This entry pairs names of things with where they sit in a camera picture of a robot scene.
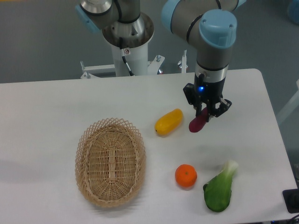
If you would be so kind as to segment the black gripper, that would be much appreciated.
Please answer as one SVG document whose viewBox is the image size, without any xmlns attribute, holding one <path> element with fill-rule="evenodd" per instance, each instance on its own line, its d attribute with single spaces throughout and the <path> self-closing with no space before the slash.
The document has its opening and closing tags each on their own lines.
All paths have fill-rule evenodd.
<svg viewBox="0 0 299 224">
<path fill-rule="evenodd" d="M 202 103 L 206 104 L 206 121 L 209 122 L 211 118 L 224 114 L 231 107 L 232 102 L 223 99 L 222 91 L 226 78 L 216 83 L 209 83 L 203 81 L 203 76 L 203 74 L 194 75 L 194 84 L 188 83 L 183 88 L 183 92 L 188 104 L 196 110 L 196 117 L 201 114 Z"/>
</svg>

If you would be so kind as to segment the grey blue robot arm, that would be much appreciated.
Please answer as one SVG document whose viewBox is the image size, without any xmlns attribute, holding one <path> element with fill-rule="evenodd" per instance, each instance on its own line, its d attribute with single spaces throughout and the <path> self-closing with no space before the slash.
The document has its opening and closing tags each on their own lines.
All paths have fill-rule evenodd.
<svg viewBox="0 0 299 224">
<path fill-rule="evenodd" d="M 163 25 L 197 51 L 194 82 L 183 91 L 196 110 L 196 121 L 219 117 L 231 106 L 223 97 L 226 72 L 236 40 L 233 15 L 241 0 L 169 0 L 161 12 Z M 116 51 L 118 76 L 147 74 L 146 47 L 154 34 L 152 20 L 141 12 L 138 0 L 82 0 L 75 10 L 93 33 L 101 31 Z"/>
</svg>

